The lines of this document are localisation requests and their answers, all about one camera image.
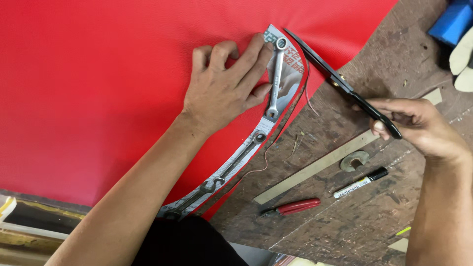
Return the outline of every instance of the wrist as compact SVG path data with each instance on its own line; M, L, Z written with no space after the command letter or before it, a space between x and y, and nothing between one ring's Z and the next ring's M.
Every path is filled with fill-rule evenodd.
M455 157L426 157L424 178L449 180L450 186L470 191L473 181L473 155L466 152Z
M175 119L174 123L182 125L188 130L191 130L192 135L195 137L203 137L208 139L214 134L210 128L204 125L200 120L196 119L190 113L181 112Z

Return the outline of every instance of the wrench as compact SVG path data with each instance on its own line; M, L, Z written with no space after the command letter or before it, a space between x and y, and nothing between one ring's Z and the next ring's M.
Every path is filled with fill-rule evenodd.
M278 110L276 108L276 103L278 101L278 92L279 92L279 83L281 82L281 72L282 72L282 59L284 58L284 49L288 47L288 40L286 37L279 37L276 41L276 66L274 68L274 80L272 83L271 90L271 101L269 108L266 111L266 116L270 118L278 117Z
M203 195L207 193L212 193L215 191L215 185L217 182L220 182L220 185L223 185L223 182L225 180L221 180L219 178L216 178L213 180L212 186L206 187L207 181L203 182L202 185L199 187L199 191L186 199L183 203L181 203L177 208L172 209L172 210L167 210L164 213L164 218L166 219L171 219L171 220L178 220L182 216L182 212L189 207L192 203L194 203L196 200L200 199Z
M241 162L241 160L254 148L256 145L263 143L266 140L266 133L263 130L258 130L254 133L253 138L251 139L250 145L229 165L229 167L221 174L218 179L222 179L225 182L225 178L228 174Z
M258 130L254 133L253 139L251 140L250 145L238 156L235 161L232 162L231 165L221 174L218 178L213 180L212 186L206 187L207 181L203 182L202 185L199 187L199 191L197 191L194 195L186 199L183 203L181 203L179 206L177 206L175 209L172 210L167 210L164 213L164 218L166 219L171 219L171 220L178 220L182 216L182 212L192 205L192 203L196 202L198 199L200 199L203 195L207 193L212 193L215 191L215 186L217 182L220 183L220 185L223 185L225 183L225 178L228 176L228 174L241 162L241 160L256 146L263 141L266 140L266 133L262 130Z

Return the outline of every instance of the blue foam block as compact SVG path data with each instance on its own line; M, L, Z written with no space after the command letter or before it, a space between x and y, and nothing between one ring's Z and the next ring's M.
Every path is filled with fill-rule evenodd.
M435 22L429 34L455 47L473 26L473 0L454 1Z

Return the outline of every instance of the marker pen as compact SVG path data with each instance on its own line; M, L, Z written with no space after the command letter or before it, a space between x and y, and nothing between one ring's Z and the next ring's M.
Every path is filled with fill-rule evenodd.
M368 174L366 177L364 177L364 178L352 183L351 185L346 186L346 187L342 188L341 190L335 192L333 194L333 196L335 198L339 198L339 197L341 197L343 195L346 195L346 194L352 192L353 190L355 190L357 188L360 188L360 187L362 187L362 186L364 186L364 185L366 185L366 184L368 184L372 181L378 180L378 179L386 176L387 174L388 174L387 169L384 168L384 167L381 167L378 170L372 172L371 174Z

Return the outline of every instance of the red-handled pliers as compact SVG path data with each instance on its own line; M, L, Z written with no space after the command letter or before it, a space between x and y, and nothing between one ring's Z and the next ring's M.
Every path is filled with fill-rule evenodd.
M301 211L308 210L310 208L314 208L320 205L319 198L307 199L296 201L288 204L284 204L283 206L279 206L274 210L270 210L261 214L261 217L272 217L278 215L288 215L291 213L298 213Z

